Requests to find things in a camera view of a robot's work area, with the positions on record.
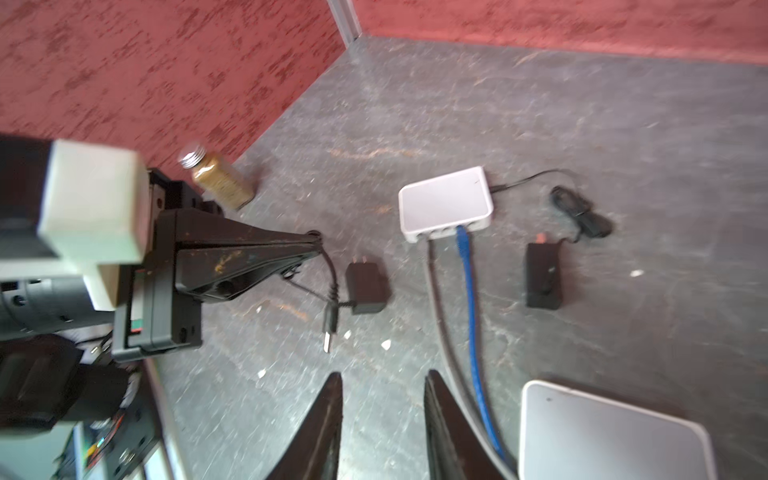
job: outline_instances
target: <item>metal jar lid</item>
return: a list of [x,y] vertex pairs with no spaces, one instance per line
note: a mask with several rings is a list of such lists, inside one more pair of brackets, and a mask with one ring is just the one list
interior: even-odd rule
[[205,147],[199,142],[193,142],[181,149],[179,152],[178,161],[184,168],[192,168],[199,164],[205,157]]

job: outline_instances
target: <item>glass jar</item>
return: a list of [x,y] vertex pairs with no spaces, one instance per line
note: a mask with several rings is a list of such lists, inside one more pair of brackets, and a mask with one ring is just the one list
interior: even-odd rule
[[187,145],[179,154],[179,163],[191,171],[192,181],[210,192],[222,207],[237,210],[256,196],[239,171],[201,144]]

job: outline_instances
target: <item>power adapter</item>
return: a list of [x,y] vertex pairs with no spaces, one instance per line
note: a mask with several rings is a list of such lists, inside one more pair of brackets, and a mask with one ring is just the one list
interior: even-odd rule
[[350,263],[346,268],[346,288],[353,315],[378,313],[389,299],[386,278],[375,263]]
[[563,303],[560,242],[529,243],[525,249],[525,305],[557,310]]

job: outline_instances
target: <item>gray concrete floor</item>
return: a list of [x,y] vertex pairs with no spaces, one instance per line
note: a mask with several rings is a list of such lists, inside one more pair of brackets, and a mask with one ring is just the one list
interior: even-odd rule
[[[280,280],[205,306],[204,346],[160,361],[191,471],[266,476],[340,371],[339,478],[428,477],[423,381],[442,365],[397,192],[482,165],[491,184],[570,168],[616,223],[608,238],[564,247],[555,312],[525,308],[521,268],[536,233],[574,233],[547,199],[567,179],[496,195],[491,227],[473,236],[485,382],[508,450],[518,451],[521,387],[559,379],[700,422],[721,478],[768,477],[766,152],[766,68],[356,41],[238,160],[260,179],[239,218],[321,230],[340,271],[379,261],[392,304],[344,313],[349,338],[331,356],[322,303]],[[467,376],[462,267],[451,239],[436,249]],[[301,281],[326,288],[320,260],[303,270]]]

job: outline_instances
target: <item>red textured wall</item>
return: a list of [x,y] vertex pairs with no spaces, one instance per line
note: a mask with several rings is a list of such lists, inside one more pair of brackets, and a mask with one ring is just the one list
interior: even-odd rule
[[344,50],[326,0],[0,0],[0,131],[234,160]]
[[768,0],[353,0],[367,35],[768,64]]

